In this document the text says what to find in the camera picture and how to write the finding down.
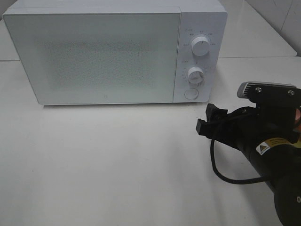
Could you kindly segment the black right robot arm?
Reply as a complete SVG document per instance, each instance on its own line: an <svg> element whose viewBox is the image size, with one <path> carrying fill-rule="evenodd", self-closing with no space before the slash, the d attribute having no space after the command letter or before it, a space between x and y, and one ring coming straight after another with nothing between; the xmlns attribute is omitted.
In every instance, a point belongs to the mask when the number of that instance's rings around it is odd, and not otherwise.
<svg viewBox="0 0 301 226"><path fill-rule="evenodd" d="M196 126L199 135L211 140L210 157L216 176L236 185L266 183L274 194L277 216L285 226L301 223L301 133L295 120L296 109L257 104L229 113L208 104L207 119L198 119ZM216 166L215 142L239 150L259 176L250 179L224 176Z"/></svg>

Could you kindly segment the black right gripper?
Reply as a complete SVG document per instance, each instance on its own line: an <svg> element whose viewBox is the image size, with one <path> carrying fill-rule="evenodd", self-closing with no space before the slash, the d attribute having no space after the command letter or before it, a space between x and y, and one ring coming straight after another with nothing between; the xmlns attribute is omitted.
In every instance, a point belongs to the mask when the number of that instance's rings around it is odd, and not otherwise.
<svg viewBox="0 0 301 226"><path fill-rule="evenodd" d="M243 153L300 153L301 132L295 128L295 107L257 104L231 113L208 103L205 120L198 119L197 134L211 137L210 152L221 142Z"/></svg>

